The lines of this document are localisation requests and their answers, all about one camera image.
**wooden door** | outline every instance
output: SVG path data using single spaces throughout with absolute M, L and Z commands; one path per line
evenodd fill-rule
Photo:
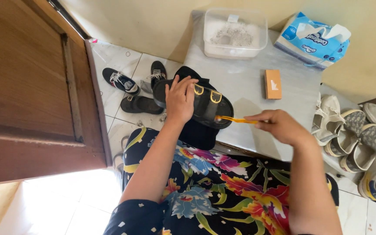
M 0 0 L 0 182 L 105 167 L 84 40 L 46 0 Z

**person's left hand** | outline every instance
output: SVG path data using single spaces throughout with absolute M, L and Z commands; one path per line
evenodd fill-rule
M 184 78 L 181 82 L 176 75 L 171 88 L 166 84 L 166 122 L 185 125 L 194 113 L 194 83 L 197 79 L 191 76 Z

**black sneaker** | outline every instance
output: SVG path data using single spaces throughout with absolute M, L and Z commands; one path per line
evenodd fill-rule
M 118 72 L 115 69 L 104 68 L 102 71 L 102 76 L 115 88 L 125 91 L 132 95 L 138 95 L 140 93 L 140 88 L 137 86 L 136 82 L 131 78 L 126 77 L 123 73 Z
M 162 62 L 154 61 L 152 66 L 150 67 L 150 85 L 153 87 L 154 85 L 159 82 L 160 80 L 166 80 L 166 69 Z

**gold buckle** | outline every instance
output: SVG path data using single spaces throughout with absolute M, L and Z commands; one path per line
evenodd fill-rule
M 213 93 L 216 93 L 216 94 L 220 95 L 220 99 L 218 101 L 215 100 L 215 99 L 213 99 Z M 216 104 L 220 103 L 220 101 L 222 100 L 222 97 L 223 97 L 223 95 L 221 93 L 219 93 L 219 92 L 217 92 L 215 90 L 211 90 L 210 99 L 211 99 L 211 101 L 213 103 L 216 103 Z
M 201 88 L 201 92 L 197 91 L 196 87 Z M 197 84 L 194 84 L 194 92 L 195 92 L 195 94 L 197 94 L 197 95 L 201 95 L 201 94 L 204 93 L 204 87 L 202 87 L 202 86 L 200 86 L 200 85 L 197 85 Z

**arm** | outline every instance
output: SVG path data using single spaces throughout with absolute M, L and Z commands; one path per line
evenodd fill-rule
M 327 187 L 320 147 L 314 137 L 282 110 L 264 110 L 245 119 L 267 121 L 255 127 L 294 148 L 290 175 L 291 233 L 342 234 L 336 206 Z
M 177 75 L 169 88 L 166 85 L 167 118 L 146 156 L 127 184 L 120 203 L 130 199 L 159 202 L 168 181 L 176 142 L 185 123 L 194 112 L 194 86 L 196 79 L 186 77 L 178 83 Z

